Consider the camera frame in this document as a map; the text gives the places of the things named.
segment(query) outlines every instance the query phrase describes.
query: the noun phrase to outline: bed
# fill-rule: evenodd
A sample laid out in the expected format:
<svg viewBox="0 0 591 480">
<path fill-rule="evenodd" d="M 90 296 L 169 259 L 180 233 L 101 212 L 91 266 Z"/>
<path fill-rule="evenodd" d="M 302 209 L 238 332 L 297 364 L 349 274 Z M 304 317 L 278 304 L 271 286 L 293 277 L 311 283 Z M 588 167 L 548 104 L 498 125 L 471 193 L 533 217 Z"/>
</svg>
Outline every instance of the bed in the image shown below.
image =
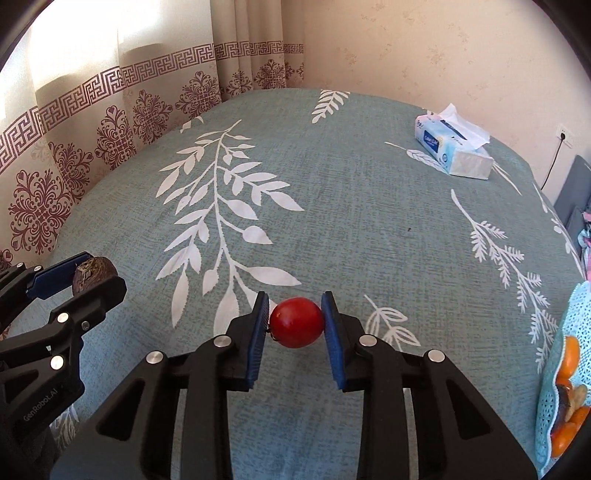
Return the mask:
<svg viewBox="0 0 591 480">
<path fill-rule="evenodd" d="M 104 255 L 128 286 L 85 336 L 80 423 L 146 353 L 191 351 L 257 291 L 278 303 L 331 290 L 394 348 L 447 353 L 534 460 L 540 372 L 581 266 L 523 159 L 491 139 L 489 180 L 448 176 L 414 138 L 423 113 L 349 92 L 249 92 L 106 176 L 48 262 Z M 69 296 L 36 301 L 10 335 Z M 235 478 L 354 478 L 361 414 L 322 338 L 269 340 L 255 389 L 229 398 Z"/>
</svg>

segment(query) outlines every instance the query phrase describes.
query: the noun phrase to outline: blue gripper pad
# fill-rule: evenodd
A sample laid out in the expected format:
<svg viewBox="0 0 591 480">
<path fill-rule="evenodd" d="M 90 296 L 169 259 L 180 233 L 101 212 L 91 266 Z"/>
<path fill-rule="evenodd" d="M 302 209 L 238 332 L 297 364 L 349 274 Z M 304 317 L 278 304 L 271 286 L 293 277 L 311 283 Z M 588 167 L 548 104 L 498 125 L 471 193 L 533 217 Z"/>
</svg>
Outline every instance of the blue gripper pad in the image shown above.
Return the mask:
<svg viewBox="0 0 591 480">
<path fill-rule="evenodd" d="M 343 390 L 346 386 L 345 357 L 336 324 L 339 312 L 334 305 L 331 293 L 325 292 L 322 294 L 321 306 L 322 315 L 324 315 L 324 338 L 326 340 L 326 349 L 329 352 L 330 367 L 337 386 L 340 390 Z"/>
<path fill-rule="evenodd" d="M 262 350 L 265 346 L 265 337 L 269 326 L 269 295 L 266 293 L 263 295 L 258 311 L 256 310 L 257 304 L 258 302 L 255 303 L 255 310 L 252 312 L 256 315 L 256 322 L 251 341 L 248 344 L 248 367 L 246 370 L 248 388 L 254 386 L 261 369 Z"/>
<path fill-rule="evenodd" d="M 41 270 L 35 274 L 33 281 L 30 283 L 27 289 L 27 297 L 31 300 L 47 300 L 59 291 L 71 287 L 76 268 L 89 258 L 92 258 L 92 255 L 82 252 L 55 264 L 47 270 Z"/>
</svg>

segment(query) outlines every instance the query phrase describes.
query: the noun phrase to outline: power outlet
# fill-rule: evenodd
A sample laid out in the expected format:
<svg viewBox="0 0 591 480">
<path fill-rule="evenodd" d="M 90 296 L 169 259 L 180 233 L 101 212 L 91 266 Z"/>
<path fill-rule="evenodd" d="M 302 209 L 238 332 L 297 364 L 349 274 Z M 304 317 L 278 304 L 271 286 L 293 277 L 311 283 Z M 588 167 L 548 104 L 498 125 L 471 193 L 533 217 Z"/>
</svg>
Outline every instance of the power outlet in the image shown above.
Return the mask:
<svg viewBox="0 0 591 480">
<path fill-rule="evenodd" d="M 574 148 L 574 135 L 566 128 L 563 124 L 560 124 L 556 129 L 556 136 L 562 138 L 561 134 L 564 134 L 564 144 L 569 148 Z"/>
</svg>

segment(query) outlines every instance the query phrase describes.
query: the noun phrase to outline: blue label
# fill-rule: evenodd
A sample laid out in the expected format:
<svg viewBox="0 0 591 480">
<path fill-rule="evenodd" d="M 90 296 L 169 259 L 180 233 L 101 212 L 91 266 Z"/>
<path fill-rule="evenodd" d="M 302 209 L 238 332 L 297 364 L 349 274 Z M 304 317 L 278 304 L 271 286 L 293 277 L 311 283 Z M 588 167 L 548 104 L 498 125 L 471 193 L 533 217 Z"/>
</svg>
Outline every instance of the blue label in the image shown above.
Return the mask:
<svg viewBox="0 0 591 480">
<path fill-rule="evenodd" d="M 429 132 L 427 132 L 425 130 L 425 134 L 423 135 L 423 140 L 425 141 L 425 143 L 431 147 L 431 150 L 433 150 L 435 153 L 437 153 L 437 150 L 439 150 L 439 142 L 437 141 L 437 138 L 435 138 L 434 136 L 432 136 Z"/>
<path fill-rule="evenodd" d="M 450 124 L 448 124 L 445 120 L 441 120 L 441 123 L 443 125 L 445 125 L 446 127 L 448 127 L 450 130 L 452 130 L 453 132 L 456 133 L 456 135 L 460 138 L 463 138 L 464 140 L 468 140 L 466 137 L 464 137 L 464 135 L 462 135 L 459 131 L 457 131 L 455 128 L 453 128 Z"/>
</svg>

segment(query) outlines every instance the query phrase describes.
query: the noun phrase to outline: white tissue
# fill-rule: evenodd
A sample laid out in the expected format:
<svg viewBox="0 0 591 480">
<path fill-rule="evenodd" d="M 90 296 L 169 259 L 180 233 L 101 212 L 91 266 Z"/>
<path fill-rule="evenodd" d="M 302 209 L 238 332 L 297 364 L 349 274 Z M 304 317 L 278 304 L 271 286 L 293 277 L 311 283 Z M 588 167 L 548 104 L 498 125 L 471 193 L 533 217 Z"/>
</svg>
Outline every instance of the white tissue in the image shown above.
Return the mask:
<svg viewBox="0 0 591 480">
<path fill-rule="evenodd" d="M 480 128 L 478 125 L 471 124 L 468 120 L 458 115 L 453 103 L 450 103 L 438 116 L 459 131 L 474 150 L 491 141 L 489 132 Z"/>
</svg>

